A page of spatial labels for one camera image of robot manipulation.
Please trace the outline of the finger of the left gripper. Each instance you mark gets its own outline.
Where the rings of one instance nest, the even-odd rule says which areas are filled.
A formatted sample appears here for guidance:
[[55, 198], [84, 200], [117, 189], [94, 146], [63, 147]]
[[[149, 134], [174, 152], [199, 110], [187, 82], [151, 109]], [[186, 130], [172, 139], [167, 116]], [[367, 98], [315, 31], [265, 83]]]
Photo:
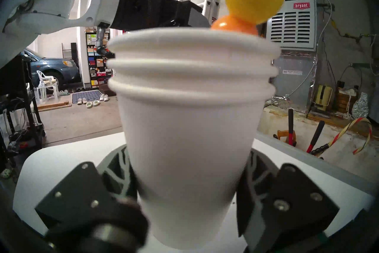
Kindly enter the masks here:
[[177, 9], [177, 26], [210, 28], [209, 20], [202, 14], [202, 8], [191, 1], [180, 1]]

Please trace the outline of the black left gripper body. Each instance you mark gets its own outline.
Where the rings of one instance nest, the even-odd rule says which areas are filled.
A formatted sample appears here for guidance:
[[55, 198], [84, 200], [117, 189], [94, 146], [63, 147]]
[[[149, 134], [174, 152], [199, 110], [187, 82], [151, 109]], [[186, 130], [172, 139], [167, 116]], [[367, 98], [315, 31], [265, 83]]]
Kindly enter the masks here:
[[177, 0], [119, 0], [111, 28], [131, 32], [159, 27], [190, 27], [189, 17], [189, 4]]

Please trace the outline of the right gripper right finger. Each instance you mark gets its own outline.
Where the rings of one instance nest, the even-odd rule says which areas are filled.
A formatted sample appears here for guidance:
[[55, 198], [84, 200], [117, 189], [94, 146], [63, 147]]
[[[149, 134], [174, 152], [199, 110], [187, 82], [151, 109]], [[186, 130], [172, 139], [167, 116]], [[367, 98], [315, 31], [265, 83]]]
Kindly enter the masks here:
[[301, 169], [280, 168], [251, 149], [236, 189], [238, 237], [244, 253], [281, 253], [307, 248], [340, 208]]

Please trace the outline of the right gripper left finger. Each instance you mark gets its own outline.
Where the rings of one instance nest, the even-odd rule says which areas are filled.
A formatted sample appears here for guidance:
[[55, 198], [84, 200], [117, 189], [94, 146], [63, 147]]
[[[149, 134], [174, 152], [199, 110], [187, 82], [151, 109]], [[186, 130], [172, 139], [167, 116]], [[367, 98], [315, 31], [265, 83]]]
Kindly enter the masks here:
[[52, 248], [143, 248], [148, 219], [127, 146], [79, 163], [36, 205]]

